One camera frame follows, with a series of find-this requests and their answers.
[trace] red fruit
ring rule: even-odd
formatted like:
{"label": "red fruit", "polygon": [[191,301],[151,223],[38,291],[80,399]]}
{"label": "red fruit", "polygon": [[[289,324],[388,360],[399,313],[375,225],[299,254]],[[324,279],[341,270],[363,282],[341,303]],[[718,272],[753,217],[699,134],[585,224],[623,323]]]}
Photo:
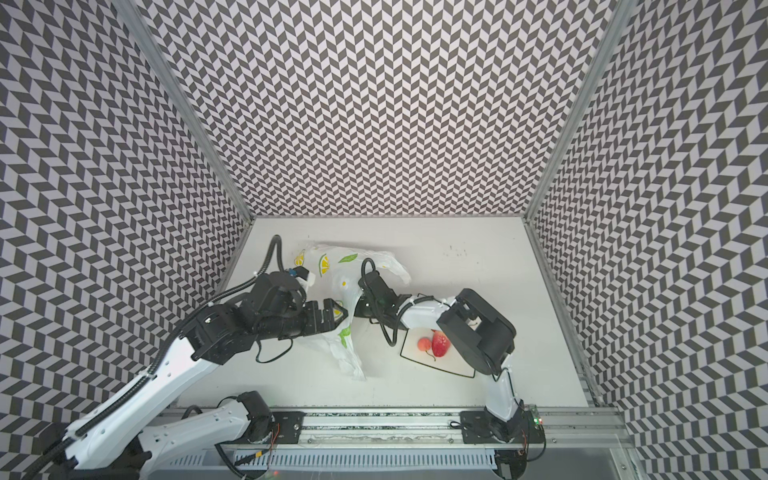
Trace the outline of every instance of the red fruit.
{"label": "red fruit", "polygon": [[426,352],[427,350],[432,348],[432,341],[427,337],[423,336],[422,338],[419,339],[419,342],[416,343],[416,346],[422,352]]}
{"label": "red fruit", "polygon": [[449,348],[451,348],[451,340],[448,340],[443,332],[436,330],[432,336],[432,353],[437,357],[444,356]]}

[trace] robotic arm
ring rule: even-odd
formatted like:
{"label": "robotic arm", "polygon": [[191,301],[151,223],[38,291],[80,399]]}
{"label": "robotic arm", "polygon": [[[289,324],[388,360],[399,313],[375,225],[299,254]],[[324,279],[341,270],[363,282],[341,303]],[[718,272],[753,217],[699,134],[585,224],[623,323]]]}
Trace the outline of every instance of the robotic arm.
{"label": "robotic arm", "polygon": [[[267,274],[274,247],[279,270]],[[253,279],[195,309],[164,341],[152,365],[108,401],[66,427],[53,424],[44,431],[43,455],[24,478],[33,478],[48,462],[58,466],[52,478],[146,478],[156,465],[212,444],[268,439],[274,420],[257,392],[179,422],[147,424],[198,379],[254,343],[331,332],[347,317],[332,299],[325,299],[322,309],[316,301],[306,301],[304,287],[311,283],[311,273],[301,266],[285,270],[280,247],[280,237],[275,236]],[[372,267],[368,272],[366,265]],[[470,289],[441,300],[397,295],[370,259],[363,262],[359,287],[362,296],[355,316],[376,318],[391,346],[399,329],[424,326],[447,335],[464,360],[485,375],[486,409],[497,420],[497,438],[507,442],[518,413],[509,372],[516,335],[512,324]],[[475,328],[470,327],[477,319]],[[392,339],[386,326],[392,329]]]}

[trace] plastic bag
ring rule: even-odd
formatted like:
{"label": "plastic bag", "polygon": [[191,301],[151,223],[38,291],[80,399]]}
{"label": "plastic bag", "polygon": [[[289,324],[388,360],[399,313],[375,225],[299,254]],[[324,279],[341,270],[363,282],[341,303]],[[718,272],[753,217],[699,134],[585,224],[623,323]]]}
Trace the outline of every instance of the plastic bag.
{"label": "plastic bag", "polygon": [[395,288],[408,285],[411,276],[390,252],[309,244],[294,254],[296,258],[293,264],[304,266],[316,276],[314,285],[307,291],[307,299],[322,301],[324,298],[333,298],[349,312],[334,331],[303,337],[302,342],[331,352],[339,361],[342,372],[356,380],[365,380],[350,329],[355,306],[362,295],[358,286],[362,261],[365,258],[373,260],[382,278]]}

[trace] patterned wall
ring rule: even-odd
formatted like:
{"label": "patterned wall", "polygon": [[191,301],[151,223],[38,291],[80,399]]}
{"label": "patterned wall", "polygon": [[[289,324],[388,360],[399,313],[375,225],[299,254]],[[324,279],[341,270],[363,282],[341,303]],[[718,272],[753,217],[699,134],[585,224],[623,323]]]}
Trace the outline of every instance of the patterned wall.
{"label": "patterned wall", "polygon": [[641,1],[535,219],[655,478],[768,478],[767,12]]}
{"label": "patterned wall", "polygon": [[521,214],[615,0],[140,0],[259,215]]}
{"label": "patterned wall", "polygon": [[5,477],[148,364],[243,225],[107,0],[11,0],[0,25]]}

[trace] cutting board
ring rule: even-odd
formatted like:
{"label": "cutting board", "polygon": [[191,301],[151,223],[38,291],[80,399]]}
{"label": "cutting board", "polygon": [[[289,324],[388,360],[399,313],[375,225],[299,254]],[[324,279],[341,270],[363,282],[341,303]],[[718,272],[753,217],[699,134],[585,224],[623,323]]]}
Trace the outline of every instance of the cutting board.
{"label": "cutting board", "polygon": [[402,343],[400,356],[404,359],[411,360],[412,362],[421,363],[432,369],[469,377],[470,379],[475,377],[475,369],[464,361],[453,345],[451,345],[451,348],[448,349],[448,352],[446,352],[444,356],[434,359],[430,356],[432,354],[431,349],[428,350],[430,355],[427,355],[426,352],[419,351],[417,344],[422,337],[427,337],[432,341],[432,331],[430,329],[408,330],[406,332],[406,339]]}

